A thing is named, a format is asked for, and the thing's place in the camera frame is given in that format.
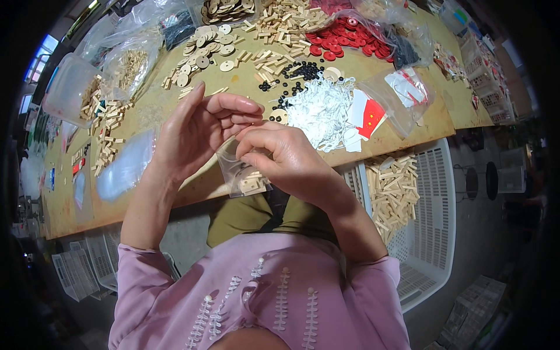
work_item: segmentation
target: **stool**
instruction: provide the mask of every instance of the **stool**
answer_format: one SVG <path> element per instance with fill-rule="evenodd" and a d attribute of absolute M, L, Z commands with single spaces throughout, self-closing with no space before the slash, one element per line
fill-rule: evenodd
<path fill-rule="evenodd" d="M 478 195 L 478 174 L 485 174 L 486 176 L 486 195 L 488 199 L 495 200 L 498 196 L 498 169 L 494 162 L 486 163 L 486 171 L 477 172 L 473 165 L 461 166 L 455 164 L 453 169 L 460 169 L 465 175 L 465 191 L 456 191 L 462 194 L 463 200 L 466 197 L 474 200 Z"/>

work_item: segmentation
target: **chinese flag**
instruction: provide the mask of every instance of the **chinese flag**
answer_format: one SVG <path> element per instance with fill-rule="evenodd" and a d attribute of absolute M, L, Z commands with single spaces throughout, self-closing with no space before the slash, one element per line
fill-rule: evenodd
<path fill-rule="evenodd" d="M 363 110 L 363 128 L 356 127 L 358 134 L 369 139 L 384 115 L 385 110 L 375 100 L 368 99 Z"/>

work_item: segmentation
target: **wooden table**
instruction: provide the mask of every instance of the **wooden table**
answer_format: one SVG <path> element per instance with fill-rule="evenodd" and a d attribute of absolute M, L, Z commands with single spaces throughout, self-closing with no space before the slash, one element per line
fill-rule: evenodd
<path fill-rule="evenodd" d="M 240 29 L 236 29 L 235 32 L 240 35 L 246 35 Z M 238 51 L 245 49 L 249 52 L 256 52 L 261 47 L 262 42 L 253 40 L 251 36 L 247 36 L 245 41 L 236 45 Z M 275 45 L 268 47 L 274 48 L 277 52 L 284 52 L 280 46 L 277 48 Z M 458 49 L 457 44 L 455 44 L 453 49 Z M 160 84 L 172 67 L 183 58 L 182 52 L 183 45 L 179 45 L 179 47 L 168 53 L 161 53 L 154 71 L 143 87 L 142 95 L 138 98 L 134 108 L 126 112 L 124 123 L 119 129 L 111 133 L 112 137 L 128 139 L 132 135 L 149 128 L 159 127 L 167 119 L 178 103 L 180 89 L 177 86 L 173 86 L 171 90 L 165 91 L 161 88 Z M 229 57 L 214 55 L 212 59 L 217 60 L 218 64 L 220 64 L 225 60 L 232 59 L 232 57 L 236 57 L 236 53 Z M 375 58 L 368 58 L 361 51 L 350 48 L 345 50 L 344 58 L 339 58 L 334 62 L 319 63 L 319 58 L 314 58 L 313 56 L 309 59 L 306 58 L 306 60 L 317 62 L 319 66 L 337 67 L 345 71 L 346 77 L 356 77 L 357 80 L 365 79 L 386 69 L 392 69 L 392 64 Z M 472 121 L 475 118 L 472 113 L 469 114 L 466 111 L 459 112 L 459 108 L 473 109 L 469 105 L 470 92 L 464 88 L 462 83 L 447 82 L 435 65 L 432 65 L 429 69 L 421 68 L 419 71 L 423 79 L 432 84 L 437 91 L 435 102 L 424 114 L 424 126 L 415 127 L 410 136 L 403 140 L 393 132 L 389 123 L 384 123 L 368 142 L 362 141 L 362 152 L 348 153 L 345 150 L 336 150 L 326 154 L 320 152 L 325 161 L 331 166 L 338 166 L 453 135 L 457 125 L 459 127 L 470 127 L 468 126 L 469 123 L 472 125 L 477 124 L 477 122 Z M 255 70 L 251 61 L 241 63 L 239 68 L 227 73 L 221 72 L 219 67 L 209 66 L 204 71 L 196 74 L 191 80 L 190 85 L 196 84 L 199 80 L 204 80 L 207 85 L 208 94 L 221 87 L 228 86 L 228 92 L 244 96 L 248 95 L 257 102 L 264 104 L 267 111 L 270 111 L 272 105 L 275 105 L 276 102 L 269 103 L 268 101 L 277 100 L 284 88 L 280 86 L 269 92 L 262 92 L 258 89 L 259 83 L 253 77 L 254 73 Z M 454 102 L 454 108 L 451 109 L 454 112 L 454 117 L 450 116 L 448 112 L 450 102 L 446 100 Z M 57 137 L 55 142 L 49 145 L 45 166 L 47 169 L 51 167 L 56 169 L 56 190 L 51 192 L 46 190 L 45 187 L 42 196 L 45 212 L 45 224 L 42 227 L 42 234 L 47 239 L 62 237 L 123 220 L 134 190 L 123 194 L 112 203 L 103 202 L 97 196 L 95 181 L 92 181 L 93 219 L 82 223 L 76 222 L 70 163 L 72 154 L 87 140 L 86 130 L 80 130 L 70 145 L 68 152 L 64 155 L 60 154 L 60 137 Z M 95 142 L 91 142 L 91 144 L 93 148 L 91 154 L 95 154 L 96 144 Z M 64 178 L 67 179 L 67 185 L 64 185 Z M 200 202 L 228 193 L 229 190 L 223 183 L 220 167 L 214 156 L 196 174 L 185 181 L 177 194 L 174 207 Z"/>

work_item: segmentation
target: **window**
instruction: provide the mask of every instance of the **window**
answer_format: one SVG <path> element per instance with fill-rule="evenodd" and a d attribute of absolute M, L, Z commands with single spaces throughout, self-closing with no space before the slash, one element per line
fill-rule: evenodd
<path fill-rule="evenodd" d="M 31 61 L 29 65 L 29 69 L 27 70 L 27 74 L 25 74 L 24 81 L 36 83 L 45 68 L 46 62 L 49 60 L 50 54 L 53 53 L 54 49 L 58 45 L 58 40 L 50 36 L 49 34 L 46 35 L 45 40 L 43 40 L 43 44 L 37 49 L 35 53 L 35 58 Z M 33 73 L 33 69 L 37 65 L 37 69 L 35 73 Z"/>

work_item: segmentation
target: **white plastic basket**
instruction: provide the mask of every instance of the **white plastic basket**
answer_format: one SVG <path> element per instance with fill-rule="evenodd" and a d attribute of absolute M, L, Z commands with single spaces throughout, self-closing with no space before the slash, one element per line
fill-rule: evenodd
<path fill-rule="evenodd" d="M 398 230 L 387 245 L 389 255 L 400 261 L 397 291 L 403 312 L 430 297 L 447 283 L 455 251 L 456 203 L 453 166 L 446 139 L 415 147 L 420 199 L 414 206 L 416 220 Z M 363 162 L 339 168 L 343 176 L 353 179 L 352 190 L 359 198 L 369 198 Z M 371 203 L 368 214 L 371 215 Z"/>
<path fill-rule="evenodd" d="M 118 255 L 115 251 L 109 251 L 109 249 L 113 250 L 116 249 L 116 247 L 113 247 L 111 243 L 109 245 L 107 244 L 107 242 L 112 242 L 113 239 L 111 237 L 106 237 L 106 235 L 109 235 L 109 233 L 95 236 L 86 235 L 87 250 L 90 253 L 95 276 L 99 284 L 116 292 Z"/>
<path fill-rule="evenodd" d="M 52 255 L 54 268 L 65 293 L 80 301 L 99 292 L 86 252 L 83 249 Z"/>

